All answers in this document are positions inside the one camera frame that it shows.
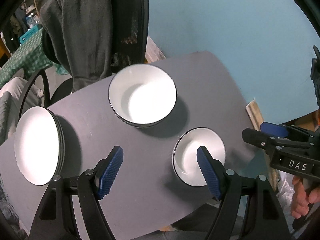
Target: table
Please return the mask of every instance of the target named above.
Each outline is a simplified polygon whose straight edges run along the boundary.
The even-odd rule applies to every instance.
[[[226,148],[226,168],[240,171],[254,149],[241,139],[252,127],[239,89],[223,64],[210,52],[196,52],[154,62],[175,81],[178,100],[172,113],[155,127],[137,129],[122,122],[108,102],[105,78],[49,108],[60,119],[66,141],[63,177],[94,168],[114,145],[124,150],[124,161],[110,194],[100,201],[117,240],[127,240],[167,226],[208,201],[207,187],[191,187],[173,172],[173,148],[186,131],[209,127]],[[10,202],[27,229],[47,186],[35,186],[20,173],[14,138],[0,147],[0,171]],[[75,209],[76,219],[81,216]],[[78,225],[80,235],[84,225]]]
[[[49,60],[42,49],[42,29],[32,35],[23,43],[0,70],[0,89],[12,78],[21,68],[28,79],[38,69],[45,69],[55,66],[57,74],[65,75],[68,72],[59,64]]]

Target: human hand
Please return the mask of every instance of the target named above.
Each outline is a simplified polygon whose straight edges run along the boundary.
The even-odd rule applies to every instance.
[[[320,202],[320,187],[315,188],[307,195],[302,182],[302,178],[293,176],[294,194],[291,203],[291,215],[297,219],[308,214],[310,203]]]

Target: plate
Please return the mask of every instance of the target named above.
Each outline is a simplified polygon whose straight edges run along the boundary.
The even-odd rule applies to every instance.
[[[62,169],[62,166],[63,166],[63,163],[64,163],[65,141],[64,141],[63,130],[62,130],[62,127],[61,127],[59,119],[56,117],[56,115],[53,112],[51,112],[49,109],[47,109],[47,110],[50,112],[50,114],[52,115],[52,117],[55,120],[57,129],[58,129],[58,134],[59,134],[59,141],[60,141],[59,161],[58,161],[58,166],[57,166],[57,169],[56,169],[56,172],[55,172],[55,175],[56,175],[56,174],[59,174],[61,172],[61,169]]]
[[[45,185],[62,164],[61,134],[50,111],[35,106],[17,125],[14,153],[19,170],[35,185]]]

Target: gray blanket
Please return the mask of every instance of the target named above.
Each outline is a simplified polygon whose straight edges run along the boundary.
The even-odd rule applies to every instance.
[[[49,0],[40,14],[74,90],[112,74],[111,0]]]

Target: white plate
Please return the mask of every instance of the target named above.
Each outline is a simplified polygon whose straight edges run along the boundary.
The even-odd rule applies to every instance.
[[[173,109],[177,90],[162,69],[136,64],[122,69],[109,86],[109,102],[117,116],[138,127],[155,125]]]
[[[14,153],[25,178],[35,185],[48,183],[59,164],[59,134],[54,118],[45,108],[27,110],[17,125]]]
[[[223,141],[209,128],[194,128],[177,142],[172,154],[172,166],[177,176],[186,184],[205,186],[206,182],[197,162],[197,150],[205,146],[211,156],[224,165],[226,150]]]

